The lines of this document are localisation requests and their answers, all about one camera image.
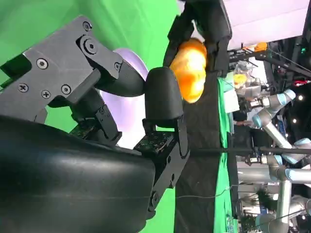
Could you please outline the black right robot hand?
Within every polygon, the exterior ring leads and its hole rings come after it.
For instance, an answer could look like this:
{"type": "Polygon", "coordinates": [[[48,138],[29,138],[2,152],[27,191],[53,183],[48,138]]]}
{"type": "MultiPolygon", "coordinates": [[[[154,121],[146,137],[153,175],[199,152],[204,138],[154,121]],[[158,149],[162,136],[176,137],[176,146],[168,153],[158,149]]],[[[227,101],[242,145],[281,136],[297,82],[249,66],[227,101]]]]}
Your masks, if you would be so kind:
{"type": "Polygon", "coordinates": [[[84,16],[1,66],[0,230],[137,233],[190,155],[174,73],[142,76],[84,16]],[[145,136],[130,150],[100,95],[145,98],[145,136]]]}

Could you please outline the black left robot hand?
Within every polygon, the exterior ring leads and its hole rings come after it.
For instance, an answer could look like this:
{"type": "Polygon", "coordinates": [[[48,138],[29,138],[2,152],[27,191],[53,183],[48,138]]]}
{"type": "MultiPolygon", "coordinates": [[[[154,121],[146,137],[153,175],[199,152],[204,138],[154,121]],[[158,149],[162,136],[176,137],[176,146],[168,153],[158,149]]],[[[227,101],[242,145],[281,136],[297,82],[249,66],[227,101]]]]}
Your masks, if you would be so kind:
{"type": "Polygon", "coordinates": [[[204,38],[206,49],[212,54],[210,71],[226,77],[229,66],[227,48],[232,30],[222,0],[186,0],[184,10],[177,15],[168,33],[163,65],[171,65],[179,46],[190,39],[194,29],[204,38]]]}

